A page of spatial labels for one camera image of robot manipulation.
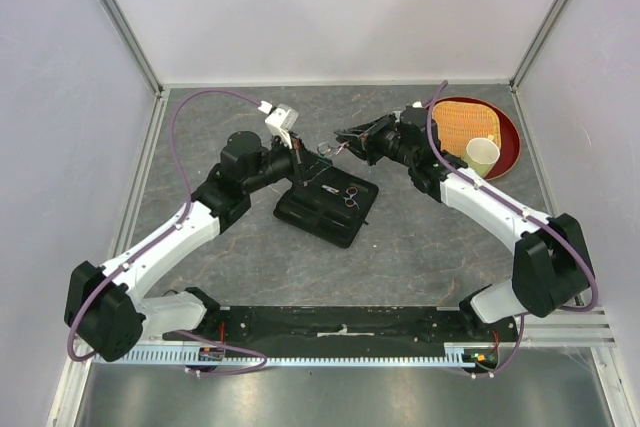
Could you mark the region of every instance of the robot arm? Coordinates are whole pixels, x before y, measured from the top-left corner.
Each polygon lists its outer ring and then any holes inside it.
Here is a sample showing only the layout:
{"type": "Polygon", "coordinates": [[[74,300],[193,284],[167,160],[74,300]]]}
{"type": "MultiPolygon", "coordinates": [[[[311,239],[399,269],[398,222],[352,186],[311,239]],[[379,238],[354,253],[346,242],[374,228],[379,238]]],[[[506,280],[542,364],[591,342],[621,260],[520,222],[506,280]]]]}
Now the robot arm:
{"type": "MultiPolygon", "coordinates": [[[[510,280],[487,286],[460,303],[469,321],[480,326],[527,312],[545,317],[586,290],[589,282],[571,255],[531,218],[564,238],[591,269],[579,223],[567,214],[553,218],[526,207],[487,184],[461,159],[441,152],[445,160],[472,184],[450,172],[427,141],[427,113],[423,108],[415,108],[418,106],[422,104],[408,106],[403,112],[383,116],[368,124],[336,131],[337,140],[369,165],[387,157],[408,167],[418,190],[471,217],[513,254],[510,280]],[[496,195],[526,212],[526,218],[496,200],[496,195]]],[[[440,151],[434,121],[430,128],[440,151]]]]}
{"type": "Polygon", "coordinates": [[[140,339],[196,328],[207,311],[215,308],[215,301],[197,288],[145,298],[151,287],[242,217],[251,206],[251,193],[284,178],[304,183],[317,169],[326,168],[328,161],[320,161],[289,131],[297,117],[293,109],[269,104],[260,109],[268,114],[266,124],[274,135],[270,149],[262,146],[255,133],[236,132],[222,149],[220,163],[192,193],[190,204],[126,252],[99,267],[85,261],[73,271],[65,308],[70,327],[96,288],[116,275],[88,305],[77,327],[80,337],[105,360],[122,357],[140,339]]]}

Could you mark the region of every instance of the red wire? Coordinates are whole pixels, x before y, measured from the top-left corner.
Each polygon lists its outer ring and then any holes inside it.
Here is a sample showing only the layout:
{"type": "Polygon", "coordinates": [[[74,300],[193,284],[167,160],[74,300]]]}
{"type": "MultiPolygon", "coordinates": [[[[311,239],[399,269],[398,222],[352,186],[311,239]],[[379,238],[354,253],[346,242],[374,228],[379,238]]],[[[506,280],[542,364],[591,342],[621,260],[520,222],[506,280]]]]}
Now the red wire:
{"type": "Polygon", "coordinates": [[[496,350],[498,350],[498,347],[500,346],[500,335],[498,334],[497,330],[493,331],[493,340],[494,340],[493,349],[491,349],[491,352],[489,353],[489,355],[493,354],[496,350]]]}

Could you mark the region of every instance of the black tray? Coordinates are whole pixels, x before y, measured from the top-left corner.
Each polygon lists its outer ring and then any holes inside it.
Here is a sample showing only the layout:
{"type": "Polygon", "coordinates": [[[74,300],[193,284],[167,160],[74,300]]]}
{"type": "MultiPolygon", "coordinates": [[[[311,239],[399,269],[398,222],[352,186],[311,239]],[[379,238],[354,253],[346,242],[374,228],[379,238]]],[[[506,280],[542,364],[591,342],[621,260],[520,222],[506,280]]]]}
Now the black tray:
{"type": "Polygon", "coordinates": [[[378,186],[336,167],[316,176],[307,186],[294,185],[278,201],[276,218],[346,249],[378,195],[378,186]],[[348,207],[346,190],[355,187],[357,206],[348,207]]]}

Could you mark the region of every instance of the round red tray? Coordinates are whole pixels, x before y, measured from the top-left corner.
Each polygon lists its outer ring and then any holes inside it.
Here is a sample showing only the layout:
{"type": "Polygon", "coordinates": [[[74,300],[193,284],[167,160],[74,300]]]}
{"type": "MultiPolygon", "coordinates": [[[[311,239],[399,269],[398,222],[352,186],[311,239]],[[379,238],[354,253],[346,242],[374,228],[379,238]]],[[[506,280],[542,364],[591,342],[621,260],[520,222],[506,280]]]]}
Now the round red tray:
{"type": "Polygon", "coordinates": [[[487,174],[486,179],[497,179],[509,172],[520,157],[520,134],[518,134],[518,129],[516,129],[511,119],[500,109],[484,100],[474,99],[472,97],[447,97],[440,99],[438,102],[445,100],[486,105],[498,115],[498,119],[500,119],[500,139],[502,141],[500,158],[496,165],[493,166],[493,169],[487,174]]]}

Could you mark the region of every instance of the connector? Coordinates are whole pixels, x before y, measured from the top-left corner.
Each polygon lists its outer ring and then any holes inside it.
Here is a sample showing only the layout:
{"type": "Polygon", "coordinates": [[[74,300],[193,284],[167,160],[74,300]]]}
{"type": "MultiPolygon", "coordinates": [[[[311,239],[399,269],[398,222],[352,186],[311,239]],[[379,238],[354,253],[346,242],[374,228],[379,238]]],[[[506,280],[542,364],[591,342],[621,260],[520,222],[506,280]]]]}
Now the connector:
{"type": "Polygon", "coordinates": [[[258,110],[260,112],[263,112],[267,115],[269,115],[271,113],[271,111],[273,110],[273,105],[270,104],[269,102],[266,102],[264,100],[260,101],[260,107],[258,107],[258,110]]]}
{"type": "Polygon", "coordinates": [[[280,137],[282,142],[290,149],[293,148],[291,143],[291,136],[289,130],[293,127],[296,119],[298,118],[298,112],[291,107],[280,104],[272,113],[265,119],[265,124],[269,128],[271,135],[280,137]]]}

